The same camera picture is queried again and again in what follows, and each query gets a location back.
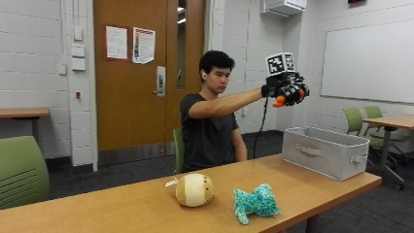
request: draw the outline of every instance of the door handle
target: door handle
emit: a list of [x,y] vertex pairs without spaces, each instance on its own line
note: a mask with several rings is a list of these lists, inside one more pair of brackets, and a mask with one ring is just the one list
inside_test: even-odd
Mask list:
[[165,67],[157,66],[155,90],[153,93],[157,97],[165,97]]

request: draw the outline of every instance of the table leg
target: table leg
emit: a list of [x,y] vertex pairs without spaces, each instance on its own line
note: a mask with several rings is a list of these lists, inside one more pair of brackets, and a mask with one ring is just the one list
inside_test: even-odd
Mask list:
[[379,171],[380,171],[380,174],[384,177],[390,178],[395,183],[403,184],[403,179],[387,166],[390,137],[391,137],[391,131],[394,131],[394,128],[386,126],[384,130],[386,130],[386,134],[384,134],[384,144],[383,144],[383,150],[382,150],[382,156],[380,156]]
[[317,233],[318,231],[318,215],[311,216],[306,220],[306,233]]
[[38,141],[38,117],[34,117],[30,120],[30,131],[32,131],[32,136],[33,136],[37,144],[40,144],[40,141]]
[[388,159],[388,147],[390,147],[390,137],[391,137],[391,130],[388,127],[384,127],[386,134],[384,134],[384,143],[383,143],[383,151],[380,156],[380,168],[379,171],[384,172],[387,167],[387,159]]

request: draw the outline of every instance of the bin handle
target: bin handle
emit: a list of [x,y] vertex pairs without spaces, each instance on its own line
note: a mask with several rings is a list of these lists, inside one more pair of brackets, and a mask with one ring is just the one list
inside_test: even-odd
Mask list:
[[325,157],[325,151],[323,150],[309,148],[306,146],[302,146],[301,144],[297,144],[297,150],[299,150],[299,151],[302,151],[305,153],[309,153],[311,155],[317,155],[317,156]]
[[367,159],[367,153],[363,155],[354,155],[350,157],[350,162],[364,162]]

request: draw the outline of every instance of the wooden desk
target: wooden desk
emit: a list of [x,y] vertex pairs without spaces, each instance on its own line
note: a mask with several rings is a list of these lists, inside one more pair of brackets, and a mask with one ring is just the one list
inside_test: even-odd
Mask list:
[[[380,184],[380,177],[368,173],[338,182],[279,155],[199,173],[214,186],[213,198],[201,207],[177,203],[174,185],[165,187],[171,176],[0,211],[0,229],[8,233],[278,232]],[[261,183],[270,184],[281,213],[250,216],[249,225],[242,225],[234,216],[234,189],[251,192]]]
[[370,171],[379,170],[383,176],[386,176],[394,182],[396,182],[396,188],[403,189],[402,177],[387,166],[390,137],[391,137],[391,131],[394,131],[396,128],[411,129],[411,130],[414,129],[414,115],[367,118],[367,119],[363,119],[363,122],[383,125],[384,131],[386,131],[380,164],[371,166]]
[[0,109],[0,118],[29,119],[32,125],[32,135],[38,143],[38,118],[46,117],[49,110],[46,108],[32,109]]

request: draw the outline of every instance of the man's right arm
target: man's right arm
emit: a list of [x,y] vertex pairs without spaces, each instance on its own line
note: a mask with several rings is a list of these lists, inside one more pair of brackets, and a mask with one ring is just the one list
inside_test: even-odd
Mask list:
[[230,94],[213,100],[197,102],[189,112],[190,118],[222,117],[233,114],[262,98],[261,88]]

